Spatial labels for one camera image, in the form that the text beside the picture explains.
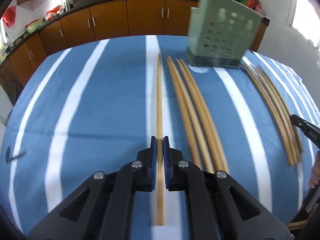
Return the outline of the person's right hand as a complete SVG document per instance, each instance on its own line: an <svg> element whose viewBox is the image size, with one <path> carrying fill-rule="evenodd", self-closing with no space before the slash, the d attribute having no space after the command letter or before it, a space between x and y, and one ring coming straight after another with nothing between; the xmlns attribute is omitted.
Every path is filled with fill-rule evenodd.
<svg viewBox="0 0 320 240"><path fill-rule="evenodd" d="M319 178L320 178L319 155L320 155L320 152L318 151L317 155L315 157L315 163L314 163L312 171L311 171L311 178L309 180L309 187L311 189L314 189L315 186L319 184Z"/></svg>

